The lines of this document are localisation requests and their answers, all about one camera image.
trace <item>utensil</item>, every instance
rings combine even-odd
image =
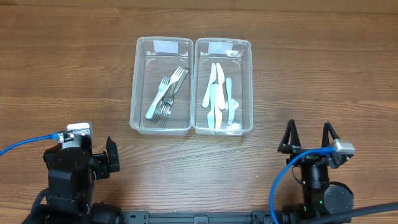
[[[183,73],[181,75],[180,80],[177,83],[172,85],[169,95],[166,97],[162,107],[162,116],[160,117],[160,125],[166,126],[167,121],[169,120],[169,116],[171,114],[170,108],[173,105],[174,97],[177,94],[178,89],[180,88],[181,84],[184,82],[185,77],[187,77],[189,71],[188,69],[184,68]]]
[[[173,75],[170,77],[170,81],[168,84],[163,84],[162,86],[159,85],[159,90],[155,96],[155,99],[153,100],[152,104],[150,105],[145,117],[147,119],[152,119],[155,109],[156,109],[156,105],[157,103],[162,99],[162,97],[165,95],[165,93],[167,92],[167,90],[170,88],[171,85],[173,85],[175,82],[177,82],[181,75],[182,75],[182,68],[178,67],[176,69],[176,71],[174,71]]]
[[[238,108],[239,103],[232,99],[232,79],[225,79],[226,94],[228,96],[228,125],[232,125],[235,117],[235,110]]]
[[[220,106],[218,103],[220,103],[220,101],[218,100],[218,93],[219,93],[219,87],[218,84],[216,85],[216,105],[215,105],[215,115],[216,115],[216,129],[220,129],[221,127],[221,122],[223,120],[223,112],[220,111]]]
[[[220,110],[225,109],[225,98],[224,98],[224,90],[223,90],[223,83],[225,82],[225,76],[223,68],[221,68],[220,63],[216,64],[217,67],[217,77],[218,77],[218,91],[217,91],[217,102],[218,108]]]
[[[170,82],[170,80],[169,80],[168,77],[163,77],[161,83],[159,84],[158,92],[157,92],[156,96],[158,96],[158,95],[160,96],[160,94],[161,94],[162,91],[167,87],[167,85],[169,84],[169,82]],[[154,116],[154,113],[155,113],[155,110],[156,110],[156,105],[157,105],[157,103],[159,102],[159,100],[158,100],[158,101],[154,104],[155,100],[152,102],[152,104],[150,105],[150,107],[149,107],[149,109],[148,109],[148,111],[147,111],[147,113],[146,113],[146,115],[145,115],[145,118],[146,118],[146,119],[152,119],[152,117]]]
[[[151,123],[155,123],[157,124],[159,122],[159,119],[162,116],[162,103],[164,100],[165,95],[162,97],[162,99],[158,102],[157,106],[156,106],[156,110],[155,110],[155,114],[153,116],[153,118],[150,120]]]
[[[209,128],[214,128],[217,89],[214,84],[211,84],[210,88],[210,112],[207,114],[207,124],[209,125]]]
[[[201,104],[202,107],[207,108],[209,107],[209,101],[210,101],[210,86],[215,82],[217,79],[217,68],[216,64],[212,63],[211,64],[211,72],[210,72],[210,77],[209,77],[209,83],[207,84],[207,89],[205,93],[205,97],[203,98],[203,102]]]

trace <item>clear plastic container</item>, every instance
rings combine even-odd
[[[232,125],[228,125],[228,101],[224,83],[226,109],[220,129],[208,126],[208,108],[202,107],[212,63],[220,63],[225,78],[232,80],[232,98],[238,102]],[[246,40],[201,38],[195,47],[195,68],[192,93],[192,123],[197,134],[241,136],[253,127],[253,82],[251,44]]]
[[[157,94],[163,77],[178,68],[188,68],[175,95],[166,127],[154,124],[145,115]],[[191,86],[193,78],[193,42],[178,37],[141,37],[137,41],[132,81],[130,126],[141,134],[184,135],[192,127]]]

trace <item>plastic knife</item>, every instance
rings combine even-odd
[[[217,89],[217,94],[216,97],[218,99],[218,93],[219,93],[219,88],[218,84],[215,84],[216,89]],[[216,116],[216,129],[220,129],[221,127],[221,122],[223,120],[223,112],[220,111],[218,103],[220,102],[219,100],[216,99],[216,105],[215,105],[215,116]]]
[[[205,97],[203,98],[203,102],[201,104],[202,107],[207,108],[209,107],[209,101],[210,101],[210,86],[215,82],[217,79],[217,68],[216,64],[212,63],[211,64],[211,72],[210,72],[210,78],[209,78],[209,83],[207,84],[207,89],[205,93]]]
[[[224,98],[224,90],[223,90],[225,76],[224,76],[223,68],[221,68],[220,63],[217,63],[216,67],[217,67],[217,77],[218,77],[217,102],[218,102],[218,108],[220,110],[223,110],[223,109],[225,109],[225,98]]]
[[[239,106],[238,102],[232,99],[232,79],[225,79],[226,94],[228,96],[228,125],[232,125],[235,117],[235,109]]]
[[[207,124],[209,125],[209,128],[214,129],[214,117],[215,117],[215,108],[216,108],[216,94],[217,94],[217,89],[216,85],[211,84],[211,90],[210,90],[210,112],[207,114]]]

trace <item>plastic fork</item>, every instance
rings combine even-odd
[[[169,84],[167,84],[166,87],[162,91],[158,92],[158,94],[155,96],[155,99],[152,102],[151,106],[156,106],[156,104],[166,94],[166,92],[170,88],[170,86],[173,85],[174,83],[178,82],[178,80],[180,79],[183,71],[184,71],[184,69],[182,67],[178,67],[178,69],[176,69],[176,71],[174,71],[173,75],[170,77]]]
[[[157,122],[161,118],[161,116],[162,116],[162,103],[163,103],[164,97],[165,97],[165,95],[158,102],[156,110],[155,110],[155,114],[154,114],[153,118],[151,119],[151,123],[157,124]]]
[[[162,99],[162,97],[164,96],[164,90],[165,90],[166,87],[168,87],[169,83],[170,83],[169,78],[168,77],[163,77],[161,83],[159,84],[158,92],[156,94],[156,97],[153,100],[152,104],[150,105],[147,113],[145,114],[145,118],[146,119],[152,119],[152,117],[154,116],[154,113],[155,113],[155,110],[156,110],[156,105]]]

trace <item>wood grain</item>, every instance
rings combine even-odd
[[[136,40],[230,37],[252,43],[254,128],[243,138],[143,136],[129,126]],[[330,121],[357,155],[332,180],[355,207],[398,200],[398,15],[0,6],[0,148],[91,121],[94,150],[117,142],[121,171],[95,201],[125,210],[268,209],[287,156],[276,149],[289,119],[303,147]],[[0,158],[0,223],[21,223],[47,186],[53,142]],[[286,175],[277,208],[302,200]],[[355,218],[395,223],[398,213]]]
[[[305,12],[398,13],[397,0],[0,0],[20,6],[141,7],[162,9],[246,9]]]

